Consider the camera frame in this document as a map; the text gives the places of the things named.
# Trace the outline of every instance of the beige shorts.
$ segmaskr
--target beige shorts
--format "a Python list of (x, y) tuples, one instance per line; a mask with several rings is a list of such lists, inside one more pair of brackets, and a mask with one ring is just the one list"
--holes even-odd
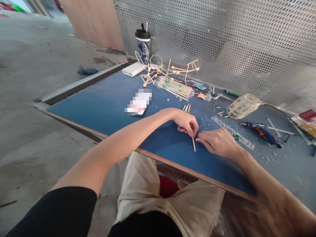
[(133, 152), (125, 171), (114, 224), (133, 213), (161, 211), (177, 224), (183, 236), (210, 236), (217, 224), (225, 191), (203, 180), (189, 184), (170, 198), (160, 195), (156, 162)]

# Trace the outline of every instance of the red stool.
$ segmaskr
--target red stool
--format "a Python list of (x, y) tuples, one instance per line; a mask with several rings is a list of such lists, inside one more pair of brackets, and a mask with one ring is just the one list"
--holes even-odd
[(179, 191), (178, 185), (173, 182), (171, 179), (159, 175), (160, 179), (160, 196), (163, 198), (169, 198), (173, 194), (175, 194), (177, 191)]

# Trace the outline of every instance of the person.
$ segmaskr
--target person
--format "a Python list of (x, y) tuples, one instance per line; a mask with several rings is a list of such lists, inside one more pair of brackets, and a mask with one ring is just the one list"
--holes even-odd
[[(173, 120), (195, 137), (193, 115), (167, 108), (128, 125), (90, 149), (46, 193), (7, 236), (87, 236), (108, 170), (131, 154), (118, 199), (117, 219), (108, 236), (210, 236), (224, 190), (199, 180), (170, 198), (159, 195), (154, 160), (133, 152), (156, 128)], [(202, 131), (197, 142), (231, 159), (248, 177), (272, 215), (291, 230), (286, 236), (314, 236), (316, 216), (266, 172), (224, 129)]]

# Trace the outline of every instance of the white power bank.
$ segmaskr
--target white power bank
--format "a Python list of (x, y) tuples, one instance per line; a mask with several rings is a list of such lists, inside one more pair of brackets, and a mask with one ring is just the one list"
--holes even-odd
[(145, 65), (140, 64), (139, 62), (136, 62), (124, 69), (122, 69), (122, 72), (127, 75), (127, 76), (135, 76), (138, 73), (140, 73), (141, 71), (143, 71), (145, 69)]

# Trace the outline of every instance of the forearm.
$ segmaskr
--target forearm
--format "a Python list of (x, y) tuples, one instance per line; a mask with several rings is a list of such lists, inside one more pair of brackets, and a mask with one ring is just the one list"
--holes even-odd
[(111, 166), (131, 154), (160, 125), (172, 119), (173, 108), (140, 119), (90, 149), (52, 188), (87, 187), (99, 194)]
[(316, 216), (302, 204), (289, 190), (270, 175), (245, 150), (234, 162), (263, 197), (271, 214), (294, 227), (302, 234), (314, 233)]

